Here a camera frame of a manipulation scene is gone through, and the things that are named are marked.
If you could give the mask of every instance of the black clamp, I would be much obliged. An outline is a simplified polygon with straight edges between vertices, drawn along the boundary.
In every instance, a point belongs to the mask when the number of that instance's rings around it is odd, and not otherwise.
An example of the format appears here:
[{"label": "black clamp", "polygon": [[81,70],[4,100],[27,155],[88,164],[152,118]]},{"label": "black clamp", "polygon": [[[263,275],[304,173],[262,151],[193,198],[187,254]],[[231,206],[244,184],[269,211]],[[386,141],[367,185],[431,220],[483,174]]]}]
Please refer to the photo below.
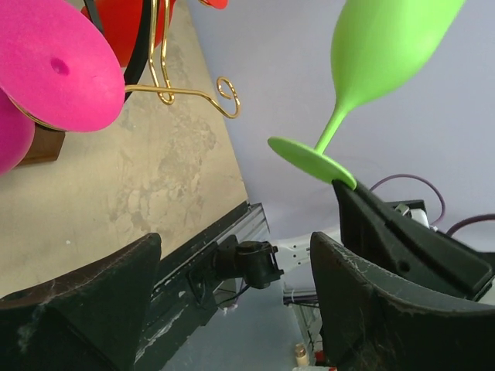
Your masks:
[{"label": "black clamp", "polygon": [[235,246],[220,246],[213,257],[213,269],[221,280],[242,277],[252,288],[267,288],[284,274],[278,269],[277,251],[269,242],[245,241]]},{"label": "black clamp", "polygon": [[410,282],[457,298],[478,300],[491,287],[492,254],[403,217],[364,185],[334,182],[343,245]]}]

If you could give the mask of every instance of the black mount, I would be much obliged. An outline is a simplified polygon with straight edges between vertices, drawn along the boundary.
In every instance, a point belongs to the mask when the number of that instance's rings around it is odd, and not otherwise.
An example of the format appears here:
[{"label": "black mount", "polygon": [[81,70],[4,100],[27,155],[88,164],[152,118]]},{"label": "black mount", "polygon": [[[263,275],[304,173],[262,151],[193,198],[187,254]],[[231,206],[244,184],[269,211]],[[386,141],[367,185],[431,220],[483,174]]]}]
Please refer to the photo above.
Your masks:
[{"label": "black mount", "polygon": [[493,255],[403,217],[358,183],[333,188],[343,245],[360,257],[425,288],[479,300],[491,287]]},{"label": "black mount", "polygon": [[493,369],[495,308],[426,289],[323,233],[311,239],[327,366],[339,371]]},{"label": "black mount", "polygon": [[213,269],[221,280],[242,277],[246,285],[252,288],[267,288],[284,274],[278,269],[277,251],[277,247],[269,242],[220,245],[213,257]]},{"label": "black mount", "polygon": [[104,259],[0,298],[2,369],[133,370],[160,244],[150,233]]}]

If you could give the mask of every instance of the small bottle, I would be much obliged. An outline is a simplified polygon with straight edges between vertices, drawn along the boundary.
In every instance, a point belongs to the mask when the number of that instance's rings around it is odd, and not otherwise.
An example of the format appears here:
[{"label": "small bottle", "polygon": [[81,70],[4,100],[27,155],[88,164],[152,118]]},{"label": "small bottle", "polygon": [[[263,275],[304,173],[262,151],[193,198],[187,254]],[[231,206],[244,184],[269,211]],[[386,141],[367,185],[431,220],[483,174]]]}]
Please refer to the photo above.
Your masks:
[{"label": "small bottle", "polygon": [[309,366],[309,357],[304,344],[295,345],[295,361],[297,366]]}]

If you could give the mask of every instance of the white wall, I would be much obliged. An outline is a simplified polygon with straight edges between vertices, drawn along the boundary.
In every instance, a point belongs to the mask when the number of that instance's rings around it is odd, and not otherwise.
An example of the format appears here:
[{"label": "white wall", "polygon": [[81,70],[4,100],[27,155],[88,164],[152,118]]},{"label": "white wall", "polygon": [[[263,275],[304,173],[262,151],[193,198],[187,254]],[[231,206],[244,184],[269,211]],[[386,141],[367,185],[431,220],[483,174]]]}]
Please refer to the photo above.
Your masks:
[{"label": "white wall", "polygon": [[[338,217],[332,189],[278,158],[266,140],[316,143],[333,109],[329,48],[343,3],[230,0],[218,12],[189,0],[212,77],[231,78],[242,99],[228,130],[251,201],[264,203],[274,237],[322,229]],[[442,228],[495,212],[494,22],[495,2],[468,0],[427,66],[351,113],[327,154],[369,186],[396,172],[426,177],[447,202]],[[438,215],[432,192],[415,181],[396,180],[378,193],[426,199],[430,217]],[[491,250],[491,226],[457,236]]]}]

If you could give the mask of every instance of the glass base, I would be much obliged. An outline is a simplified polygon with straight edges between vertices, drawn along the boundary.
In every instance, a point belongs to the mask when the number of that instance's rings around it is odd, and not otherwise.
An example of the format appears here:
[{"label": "glass base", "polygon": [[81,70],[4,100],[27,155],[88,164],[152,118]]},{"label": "glass base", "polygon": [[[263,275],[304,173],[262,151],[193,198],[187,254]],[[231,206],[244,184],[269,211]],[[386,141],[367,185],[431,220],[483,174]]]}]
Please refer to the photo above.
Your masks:
[{"label": "glass base", "polygon": [[325,183],[332,184],[334,180],[340,180],[352,190],[357,187],[356,179],[346,168],[324,154],[316,152],[314,148],[280,137],[269,138],[268,145],[295,167]]}]

